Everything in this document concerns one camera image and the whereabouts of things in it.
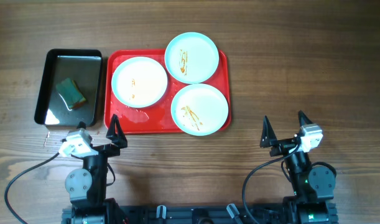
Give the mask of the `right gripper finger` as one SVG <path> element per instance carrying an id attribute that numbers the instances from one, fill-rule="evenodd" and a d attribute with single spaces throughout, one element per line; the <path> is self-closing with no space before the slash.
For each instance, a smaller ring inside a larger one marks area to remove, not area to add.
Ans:
<path id="1" fill-rule="evenodd" d="M 260 147 L 272 147 L 276 144 L 277 144 L 277 137 L 269 122 L 268 117 L 265 116 L 262 123 Z"/>
<path id="2" fill-rule="evenodd" d="M 304 126 L 306 124 L 313 124 L 313 122 L 306 116 L 306 114 L 300 110 L 298 112 L 299 125 Z"/>

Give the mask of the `green yellow scrub sponge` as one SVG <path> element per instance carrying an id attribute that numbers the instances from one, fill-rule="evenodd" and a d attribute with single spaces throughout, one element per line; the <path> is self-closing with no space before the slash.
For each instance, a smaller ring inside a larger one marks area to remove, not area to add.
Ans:
<path id="1" fill-rule="evenodd" d="M 80 108 L 86 102 L 86 98 L 71 78 L 56 84 L 56 90 L 69 111 Z"/>

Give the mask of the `light blue plate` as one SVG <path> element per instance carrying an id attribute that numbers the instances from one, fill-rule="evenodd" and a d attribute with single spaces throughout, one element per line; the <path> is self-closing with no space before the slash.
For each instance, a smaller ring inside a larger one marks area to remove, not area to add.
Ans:
<path id="1" fill-rule="evenodd" d="M 145 108 L 158 102 L 167 90 L 163 66 L 149 57 L 133 57 L 120 63 L 113 72 L 111 88 L 122 104 Z"/>
<path id="2" fill-rule="evenodd" d="M 229 105 L 217 88 L 198 83 L 175 94 L 170 112 L 180 130 L 193 136 L 206 136 L 223 127 L 228 119 Z"/>
<path id="3" fill-rule="evenodd" d="M 216 72 L 219 61 L 215 43 L 198 32 L 186 32 L 174 37 L 164 54 L 167 71 L 184 84 L 197 84 L 208 80 Z"/>

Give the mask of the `light blue plate top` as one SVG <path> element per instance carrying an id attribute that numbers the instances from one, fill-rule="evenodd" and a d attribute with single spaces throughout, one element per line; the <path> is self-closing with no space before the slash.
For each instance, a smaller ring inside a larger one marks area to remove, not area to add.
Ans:
<path id="1" fill-rule="evenodd" d="M 164 54 L 167 71 L 184 84 L 197 84 L 208 80 L 216 72 L 219 61 L 215 43 L 198 32 L 186 32 L 174 37 Z"/>

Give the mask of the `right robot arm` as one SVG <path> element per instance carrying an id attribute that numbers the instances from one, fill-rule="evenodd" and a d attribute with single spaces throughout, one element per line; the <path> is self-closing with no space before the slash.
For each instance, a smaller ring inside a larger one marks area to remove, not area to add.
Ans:
<path id="1" fill-rule="evenodd" d="M 338 223 L 334 198 L 336 170 L 326 162 L 314 162 L 309 152 L 323 138 L 321 127 L 303 111 L 298 112 L 300 129 L 292 138 L 278 140 L 268 120 L 262 124 L 261 147 L 271 149 L 270 156 L 283 156 L 287 178 L 294 195 L 284 197 L 281 223 Z"/>

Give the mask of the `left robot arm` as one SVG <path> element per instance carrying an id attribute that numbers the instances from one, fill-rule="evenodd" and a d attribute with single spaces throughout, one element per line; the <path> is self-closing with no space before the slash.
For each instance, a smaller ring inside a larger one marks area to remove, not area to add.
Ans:
<path id="1" fill-rule="evenodd" d="M 127 216 L 115 199 L 106 198 L 107 175 L 113 171 L 108 159 L 119 156 L 120 150 L 127 147 L 116 115 L 111 118 L 106 138 L 111 141 L 109 144 L 93 146 L 86 125 L 80 122 L 63 140 L 58 152 L 82 160 L 83 166 L 71 171 L 65 179 L 72 207 L 63 210 L 62 223 L 127 223 Z"/>

